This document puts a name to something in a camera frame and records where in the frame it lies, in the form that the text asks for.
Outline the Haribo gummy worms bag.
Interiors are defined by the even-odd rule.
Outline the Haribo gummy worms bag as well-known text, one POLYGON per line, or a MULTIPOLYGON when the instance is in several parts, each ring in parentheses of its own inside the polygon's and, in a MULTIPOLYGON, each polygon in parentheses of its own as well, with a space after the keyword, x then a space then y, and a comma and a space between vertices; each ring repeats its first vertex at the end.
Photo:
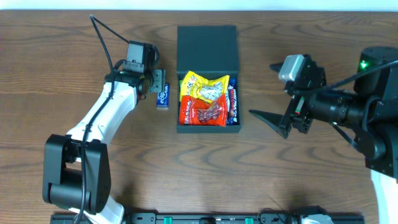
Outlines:
POLYGON ((182 93, 182 83, 183 83, 183 80, 179 80, 179 81, 178 81, 179 93, 180 93, 180 94, 182 93))

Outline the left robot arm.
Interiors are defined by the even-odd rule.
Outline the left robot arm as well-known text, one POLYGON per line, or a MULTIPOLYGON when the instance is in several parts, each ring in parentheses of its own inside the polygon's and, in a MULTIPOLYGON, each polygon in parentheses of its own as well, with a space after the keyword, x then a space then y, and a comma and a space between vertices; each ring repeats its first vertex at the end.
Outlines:
POLYGON ((128 42, 127 56, 111 66, 103 91, 86 116, 44 146, 44 202, 74 212, 73 223, 122 223, 124 207, 110 195, 108 145, 123 119, 148 93, 165 89, 152 44, 128 42))

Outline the yellow sunflower seeds bag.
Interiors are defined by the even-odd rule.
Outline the yellow sunflower seeds bag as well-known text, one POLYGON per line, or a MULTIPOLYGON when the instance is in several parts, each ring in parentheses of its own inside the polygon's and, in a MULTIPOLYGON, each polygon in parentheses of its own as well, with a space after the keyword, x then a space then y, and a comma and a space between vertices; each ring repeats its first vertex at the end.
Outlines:
POLYGON ((183 94, 180 94, 179 100, 182 101, 184 96, 191 96, 206 103, 212 103, 221 95, 226 94, 229 78, 229 75, 225 75, 215 80, 208 80, 193 71, 189 71, 183 78, 183 94))

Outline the red snack bag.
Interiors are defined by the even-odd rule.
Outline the red snack bag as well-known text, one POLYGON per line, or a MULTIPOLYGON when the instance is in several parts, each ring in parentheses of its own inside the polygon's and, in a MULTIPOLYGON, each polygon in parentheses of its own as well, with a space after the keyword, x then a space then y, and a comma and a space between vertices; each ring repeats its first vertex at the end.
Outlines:
POLYGON ((179 125, 226 126, 226 95, 221 95, 212 103, 191 96, 183 96, 180 102, 179 125))

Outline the blue Eclipse mints tin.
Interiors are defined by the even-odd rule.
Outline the blue Eclipse mints tin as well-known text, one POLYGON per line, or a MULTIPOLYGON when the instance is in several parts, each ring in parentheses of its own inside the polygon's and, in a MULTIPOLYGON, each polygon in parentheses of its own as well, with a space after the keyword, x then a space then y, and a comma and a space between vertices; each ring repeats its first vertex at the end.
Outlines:
POLYGON ((156 106, 158 108, 166 109, 169 107, 169 99, 170 99, 170 84, 165 84, 165 89, 162 92, 157 94, 156 106))

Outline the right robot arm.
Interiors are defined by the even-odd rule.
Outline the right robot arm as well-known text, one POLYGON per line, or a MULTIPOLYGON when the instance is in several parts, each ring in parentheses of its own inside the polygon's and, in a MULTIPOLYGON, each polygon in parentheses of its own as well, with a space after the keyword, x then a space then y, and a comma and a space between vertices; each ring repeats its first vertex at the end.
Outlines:
POLYGON ((270 65, 291 101, 284 114, 250 113, 282 138, 292 128, 308 133, 313 121, 330 124, 364 155, 371 171, 380 223, 397 223, 397 49, 367 47, 356 74, 328 84, 309 54, 270 65))

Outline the black gift box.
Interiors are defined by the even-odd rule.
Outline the black gift box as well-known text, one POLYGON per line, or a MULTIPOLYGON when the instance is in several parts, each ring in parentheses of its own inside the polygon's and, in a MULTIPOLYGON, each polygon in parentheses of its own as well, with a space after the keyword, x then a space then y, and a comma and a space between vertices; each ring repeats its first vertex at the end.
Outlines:
MULTIPOLYGON (((236 26, 180 26, 177 30, 177 77, 187 72, 215 80, 229 75, 226 126, 179 125, 178 133, 237 133, 241 129, 238 94, 239 52, 236 26)), ((178 117, 180 100, 178 96, 178 117)))

